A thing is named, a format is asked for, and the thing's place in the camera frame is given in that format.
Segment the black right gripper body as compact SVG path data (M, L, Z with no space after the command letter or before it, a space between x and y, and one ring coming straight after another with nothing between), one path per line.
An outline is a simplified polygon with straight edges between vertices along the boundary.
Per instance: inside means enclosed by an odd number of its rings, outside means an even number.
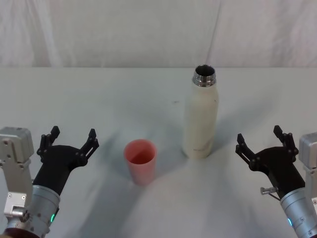
M256 153L249 161L254 172L264 173L272 186L277 189L279 198L305 187L305 182L294 166L298 149L270 147Z

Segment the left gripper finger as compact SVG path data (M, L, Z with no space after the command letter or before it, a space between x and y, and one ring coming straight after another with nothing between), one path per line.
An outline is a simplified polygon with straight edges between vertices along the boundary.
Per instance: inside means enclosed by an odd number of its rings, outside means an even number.
M47 153L48 148L52 146L59 134L60 130L58 126L54 126L49 134L42 134L37 155L43 156L45 153Z
M76 155L79 157L85 157L89 159L92 154L99 147L99 142L97 139L97 134L94 128L92 128L89 132L88 139L86 143L76 152Z

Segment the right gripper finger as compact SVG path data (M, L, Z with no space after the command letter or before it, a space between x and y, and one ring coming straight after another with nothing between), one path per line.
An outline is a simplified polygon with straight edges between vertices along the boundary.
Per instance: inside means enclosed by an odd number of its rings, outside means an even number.
M258 167L257 155L247 146L245 139L241 133L237 135L237 145L235 153L238 154L249 167Z
M282 143L283 147L289 154L296 156L299 153L298 149L295 146L292 133L284 133L279 125L274 126L273 133L279 139L279 141Z

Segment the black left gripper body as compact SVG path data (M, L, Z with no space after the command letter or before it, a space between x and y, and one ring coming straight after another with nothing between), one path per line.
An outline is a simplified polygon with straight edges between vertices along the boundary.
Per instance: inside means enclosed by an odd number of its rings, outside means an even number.
M61 195L70 173L78 167L87 165L87 158L75 147L66 145L38 149L42 166L33 184L49 188Z

